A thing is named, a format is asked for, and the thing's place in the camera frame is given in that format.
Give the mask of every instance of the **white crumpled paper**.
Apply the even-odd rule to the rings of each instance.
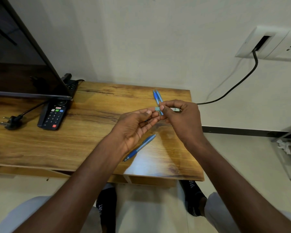
[[[291,151],[289,149],[289,146],[291,145],[291,142],[283,142],[280,139],[278,141],[276,141],[276,142],[279,144],[279,146],[277,146],[278,148],[283,149],[284,152],[286,152],[287,154],[291,154]]]

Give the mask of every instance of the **black device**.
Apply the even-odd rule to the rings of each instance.
[[[7,0],[0,0],[0,96],[72,99]]]
[[[78,87],[78,80],[71,80],[70,78],[71,74],[65,74],[62,80],[66,83],[73,97]],[[38,127],[46,130],[57,130],[71,103],[71,100],[50,99],[42,108]]]

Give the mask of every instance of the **hand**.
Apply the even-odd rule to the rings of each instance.
[[[155,107],[125,113],[120,116],[111,133],[123,140],[123,153],[126,154],[160,120],[161,116]]]
[[[179,139],[185,147],[196,143],[206,142],[203,134],[202,123],[198,105],[180,100],[164,101],[159,103],[160,110],[164,113],[161,119],[166,119],[175,130]],[[170,108],[181,109],[181,113],[176,113]]]

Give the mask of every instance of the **tiled floor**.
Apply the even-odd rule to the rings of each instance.
[[[206,134],[213,146],[276,208],[291,212],[291,181],[267,138]],[[62,179],[0,176],[0,221],[20,203],[51,195]],[[208,196],[215,191],[206,176],[198,183]],[[117,232],[216,232],[203,217],[186,213],[180,185],[159,188],[117,186]]]

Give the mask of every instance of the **forearm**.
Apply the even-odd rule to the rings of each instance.
[[[101,189],[119,164],[122,142],[106,136],[69,180],[14,232],[79,232]]]
[[[242,232],[291,232],[291,221],[260,195],[206,140],[189,151]]]

